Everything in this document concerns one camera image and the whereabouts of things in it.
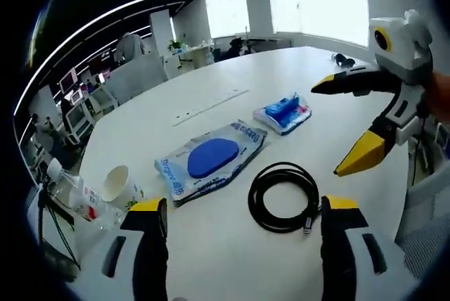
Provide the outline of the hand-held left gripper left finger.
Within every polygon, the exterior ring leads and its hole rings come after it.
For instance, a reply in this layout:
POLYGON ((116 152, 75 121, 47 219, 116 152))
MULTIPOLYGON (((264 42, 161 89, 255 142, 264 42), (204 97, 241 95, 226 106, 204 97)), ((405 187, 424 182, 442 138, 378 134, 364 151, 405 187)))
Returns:
POLYGON ((120 228, 88 252, 85 300, 167 300, 167 200, 133 205, 120 228))

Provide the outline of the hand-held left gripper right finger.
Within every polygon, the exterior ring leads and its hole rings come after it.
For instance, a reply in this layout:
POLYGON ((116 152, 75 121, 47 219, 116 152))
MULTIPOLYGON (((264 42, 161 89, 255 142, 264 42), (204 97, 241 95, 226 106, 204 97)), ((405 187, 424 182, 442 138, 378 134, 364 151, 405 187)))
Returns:
POLYGON ((321 200, 321 299, 405 300, 418 281, 402 249, 368 225, 355 200, 321 200))

